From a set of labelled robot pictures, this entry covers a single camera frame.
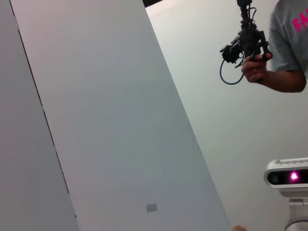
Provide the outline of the person's bare hand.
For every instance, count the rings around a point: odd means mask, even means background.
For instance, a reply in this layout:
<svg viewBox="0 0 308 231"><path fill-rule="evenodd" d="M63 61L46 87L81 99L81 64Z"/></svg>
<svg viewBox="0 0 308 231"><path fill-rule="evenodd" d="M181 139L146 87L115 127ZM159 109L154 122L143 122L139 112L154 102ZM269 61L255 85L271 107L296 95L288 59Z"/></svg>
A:
<svg viewBox="0 0 308 231"><path fill-rule="evenodd" d="M267 61L271 58L271 53L257 54L256 56L245 58L241 71L247 81L250 83L262 82L267 71Z"/></svg>

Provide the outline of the black handheld teleoperation controller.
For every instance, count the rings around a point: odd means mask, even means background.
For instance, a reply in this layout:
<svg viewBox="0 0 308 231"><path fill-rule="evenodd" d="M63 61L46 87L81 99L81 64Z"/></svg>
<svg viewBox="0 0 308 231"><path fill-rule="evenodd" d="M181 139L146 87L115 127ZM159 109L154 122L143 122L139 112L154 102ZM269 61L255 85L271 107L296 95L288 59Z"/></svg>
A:
<svg viewBox="0 0 308 231"><path fill-rule="evenodd" d="M244 59L248 57L251 62L255 61L255 56L260 54L263 60L267 61L267 54L271 54L264 31L258 30L255 24L255 14L251 13L251 10L256 10L256 8L252 7L251 3L252 0L237 0L242 17L241 31L230 45L220 50L223 60L228 63L236 63L241 54Z"/></svg>

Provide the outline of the person's bare forearm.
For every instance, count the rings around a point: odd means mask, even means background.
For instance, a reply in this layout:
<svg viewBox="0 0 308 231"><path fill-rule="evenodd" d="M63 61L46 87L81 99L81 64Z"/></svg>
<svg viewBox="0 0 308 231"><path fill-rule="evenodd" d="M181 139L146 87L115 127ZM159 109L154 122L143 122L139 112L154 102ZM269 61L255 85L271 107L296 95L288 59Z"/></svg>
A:
<svg viewBox="0 0 308 231"><path fill-rule="evenodd" d="M305 89L307 79L300 70L266 71L261 84L278 92L300 93Z"/></svg>

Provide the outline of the grey t-shirt pink print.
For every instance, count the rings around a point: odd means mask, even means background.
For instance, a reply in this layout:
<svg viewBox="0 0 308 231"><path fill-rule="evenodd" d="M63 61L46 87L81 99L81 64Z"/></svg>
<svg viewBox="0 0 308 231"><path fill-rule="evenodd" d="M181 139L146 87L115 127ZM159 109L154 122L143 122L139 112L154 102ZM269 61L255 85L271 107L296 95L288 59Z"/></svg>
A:
<svg viewBox="0 0 308 231"><path fill-rule="evenodd" d="M301 70L308 78L308 0L279 0L270 16L272 71Z"/></svg>

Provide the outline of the white robot neck mount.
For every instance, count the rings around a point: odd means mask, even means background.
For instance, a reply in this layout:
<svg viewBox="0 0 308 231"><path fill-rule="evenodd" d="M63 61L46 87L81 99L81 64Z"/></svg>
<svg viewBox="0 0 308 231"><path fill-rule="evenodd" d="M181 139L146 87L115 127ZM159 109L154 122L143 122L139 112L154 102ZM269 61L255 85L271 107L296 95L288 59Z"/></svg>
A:
<svg viewBox="0 0 308 231"><path fill-rule="evenodd" d="M284 231L308 231L308 198L289 199L290 217Z"/></svg>

